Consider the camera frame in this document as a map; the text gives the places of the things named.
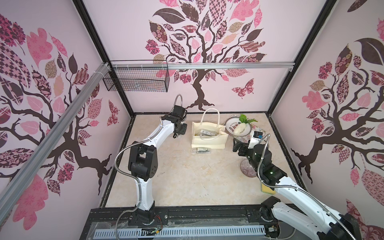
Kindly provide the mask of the compass set case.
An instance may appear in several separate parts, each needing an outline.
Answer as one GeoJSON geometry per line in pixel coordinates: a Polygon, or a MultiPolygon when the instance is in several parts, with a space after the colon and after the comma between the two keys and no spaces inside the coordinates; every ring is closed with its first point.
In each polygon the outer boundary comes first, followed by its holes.
{"type": "Polygon", "coordinates": [[[200,136],[207,136],[207,137],[214,137],[217,134],[215,132],[212,132],[212,131],[201,129],[199,135],[200,136]]]}
{"type": "Polygon", "coordinates": [[[210,154],[211,149],[210,148],[204,148],[204,147],[192,148],[192,153],[193,154],[210,154]]]}

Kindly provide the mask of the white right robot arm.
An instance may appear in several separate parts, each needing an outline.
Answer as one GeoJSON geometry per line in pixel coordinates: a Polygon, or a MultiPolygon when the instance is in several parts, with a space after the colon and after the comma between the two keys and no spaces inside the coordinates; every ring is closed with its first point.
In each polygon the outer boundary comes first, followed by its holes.
{"type": "Polygon", "coordinates": [[[297,207],[295,210],[270,197],[262,203],[262,219],[285,222],[312,240],[362,239],[359,223],[351,214],[343,215],[326,206],[272,163],[269,138],[252,139],[247,144],[233,140],[233,152],[247,158],[262,186],[276,191],[297,207]]]}

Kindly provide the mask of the cream canvas tote bag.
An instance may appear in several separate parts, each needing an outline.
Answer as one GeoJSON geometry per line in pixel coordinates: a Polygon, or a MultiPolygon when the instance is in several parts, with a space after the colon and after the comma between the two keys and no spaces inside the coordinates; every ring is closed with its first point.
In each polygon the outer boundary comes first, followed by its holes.
{"type": "Polygon", "coordinates": [[[209,108],[203,113],[200,122],[193,122],[192,148],[225,149],[229,135],[225,132],[225,126],[220,124],[220,116],[219,110],[209,108]],[[208,111],[215,111],[217,113],[216,123],[204,121],[204,117],[208,111]]]}

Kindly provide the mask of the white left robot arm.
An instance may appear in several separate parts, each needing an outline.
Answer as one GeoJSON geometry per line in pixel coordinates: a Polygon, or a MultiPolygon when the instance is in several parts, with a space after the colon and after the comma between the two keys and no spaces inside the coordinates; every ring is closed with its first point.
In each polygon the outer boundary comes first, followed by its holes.
{"type": "Polygon", "coordinates": [[[187,110],[175,105],[168,114],[160,117],[159,126],[146,140],[141,143],[134,142],[130,148],[128,170],[138,179],[139,203],[135,212],[146,225],[151,224],[155,219],[152,178],[158,170],[158,149],[169,136],[175,139],[186,133],[188,126],[185,123],[186,118],[187,110]]]}

